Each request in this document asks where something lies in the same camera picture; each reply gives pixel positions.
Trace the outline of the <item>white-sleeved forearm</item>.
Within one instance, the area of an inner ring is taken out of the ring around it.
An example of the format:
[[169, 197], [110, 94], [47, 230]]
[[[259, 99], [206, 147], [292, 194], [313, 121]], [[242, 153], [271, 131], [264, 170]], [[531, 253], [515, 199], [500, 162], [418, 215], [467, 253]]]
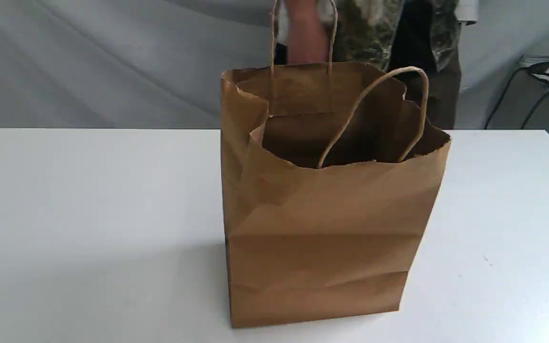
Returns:
[[277, 42], [274, 63], [303, 65], [325, 63], [329, 35], [319, 13], [318, 0], [284, 0], [287, 11], [287, 39]]

